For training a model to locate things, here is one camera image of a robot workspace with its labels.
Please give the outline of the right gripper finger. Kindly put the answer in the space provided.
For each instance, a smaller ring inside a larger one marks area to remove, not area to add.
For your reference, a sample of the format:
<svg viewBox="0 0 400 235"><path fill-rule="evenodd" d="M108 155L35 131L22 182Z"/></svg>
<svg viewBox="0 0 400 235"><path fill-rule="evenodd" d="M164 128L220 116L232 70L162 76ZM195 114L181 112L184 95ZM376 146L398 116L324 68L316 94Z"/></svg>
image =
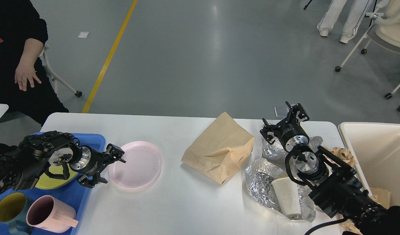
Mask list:
<svg viewBox="0 0 400 235"><path fill-rule="evenodd" d="M286 124L299 124L300 122L309 121L310 117L300 103L291 105L288 101L285 102L289 111L285 117Z"/></svg>
<svg viewBox="0 0 400 235"><path fill-rule="evenodd" d="M260 134L268 144L273 145L275 141L278 139L276 133L278 131L278 124L268 123L266 119L262 119L262 121L264 125L260 130Z"/></svg>

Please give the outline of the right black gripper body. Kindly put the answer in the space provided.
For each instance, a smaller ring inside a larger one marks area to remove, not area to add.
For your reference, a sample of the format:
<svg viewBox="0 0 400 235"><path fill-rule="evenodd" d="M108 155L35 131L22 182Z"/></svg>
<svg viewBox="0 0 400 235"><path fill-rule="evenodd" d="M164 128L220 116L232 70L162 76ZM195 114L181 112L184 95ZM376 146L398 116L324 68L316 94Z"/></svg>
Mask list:
<svg viewBox="0 0 400 235"><path fill-rule="evenodd" d="M299 144L308 145L309 136L306 134L300 123L279 122L274 130L274 136L282 144L285 151L290 152Z"/></svg>

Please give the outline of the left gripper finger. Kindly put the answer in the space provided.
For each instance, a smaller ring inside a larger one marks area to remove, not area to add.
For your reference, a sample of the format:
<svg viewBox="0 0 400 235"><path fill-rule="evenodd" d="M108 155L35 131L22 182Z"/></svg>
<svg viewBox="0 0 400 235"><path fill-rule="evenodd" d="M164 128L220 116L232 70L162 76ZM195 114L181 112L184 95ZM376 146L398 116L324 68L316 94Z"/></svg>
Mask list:
<svg viewBox="0 0 400 235"><path fill-rule="evenodd" d="M108 183L105 178L101 177L100 172L96 172L94 175L82 174L76 180L81 186L91 189L94 188L94 186L98 183Z"/></svg>
<svg viewBox="0 0 400 235"><path fill-rule="evenodd" d="M125 151L112 143L107 145L106 151L103 152L103 163L106 165L113 164L114 162L126 163L123 159Z"/></svg>

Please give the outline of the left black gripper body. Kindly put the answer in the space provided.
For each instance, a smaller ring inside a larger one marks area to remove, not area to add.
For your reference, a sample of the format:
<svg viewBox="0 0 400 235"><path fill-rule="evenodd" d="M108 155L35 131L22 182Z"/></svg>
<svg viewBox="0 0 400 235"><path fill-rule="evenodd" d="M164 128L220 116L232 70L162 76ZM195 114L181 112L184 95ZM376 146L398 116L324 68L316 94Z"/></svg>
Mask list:
<svg viewBox="0 0 400 235"><path fill-rule="evenodd" d="M77 162L69 165L75 172L94 176L97 173L101 173L107 167L107 163L104 160L104 153L89 146L80 146Z"/></svg>

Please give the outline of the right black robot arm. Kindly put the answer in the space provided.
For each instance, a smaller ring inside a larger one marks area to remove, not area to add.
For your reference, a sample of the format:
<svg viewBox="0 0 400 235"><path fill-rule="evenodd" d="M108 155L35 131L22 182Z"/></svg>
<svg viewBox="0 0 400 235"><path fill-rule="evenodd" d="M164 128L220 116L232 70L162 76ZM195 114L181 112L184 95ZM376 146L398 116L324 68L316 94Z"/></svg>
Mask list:
<svg viewBox="0 0 400 235"><path fill-rule="evenodd" d="M309 136L300 125L309 120L305 109L300 103L286 105L289 107L286 117L277 124L263 119L260 134L270 145L279 140L287 152L288 177L298 185L309 186L309 197L315 205L330 218L342 215L342 219L314 226L306 234L351 220L363 235L400 235L400 206L384 208L369 197L368 190L362 190L353 167L323 146L313 151Z"/></svg>

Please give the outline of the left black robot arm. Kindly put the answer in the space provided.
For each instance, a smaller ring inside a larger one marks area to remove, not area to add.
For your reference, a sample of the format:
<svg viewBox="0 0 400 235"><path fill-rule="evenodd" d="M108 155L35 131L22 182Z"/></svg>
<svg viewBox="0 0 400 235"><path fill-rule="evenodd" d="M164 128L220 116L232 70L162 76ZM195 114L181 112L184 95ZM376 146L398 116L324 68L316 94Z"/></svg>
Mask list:
<svg viewBox="0 0 400 235"><path fill-rule="evenodd" d="M43 174L55 180L68 180L70 170L79 173L77 181L81 186L94 188L98 183L107 183L101 173L108 165L125 163L124 154L112 143L104 152L81 145L71 133L28 135L15 150L0 154L0 194L9 189L33 189Z"/></svg>

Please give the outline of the seated person's hand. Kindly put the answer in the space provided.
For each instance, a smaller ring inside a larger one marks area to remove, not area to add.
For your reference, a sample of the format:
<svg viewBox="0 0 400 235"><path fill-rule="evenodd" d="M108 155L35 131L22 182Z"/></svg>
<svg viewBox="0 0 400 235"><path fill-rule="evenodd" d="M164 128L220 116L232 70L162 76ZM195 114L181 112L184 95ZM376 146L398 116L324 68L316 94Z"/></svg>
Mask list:
<svg viewBox="0 0 400 235"><path fill-rule="evenodd" d="M35 82L41 84L41 80L37 77L34 64L29 61L20 60L14 76L15 84L24 92L28 89L28 84L31 88L35 87Z"/></svg>

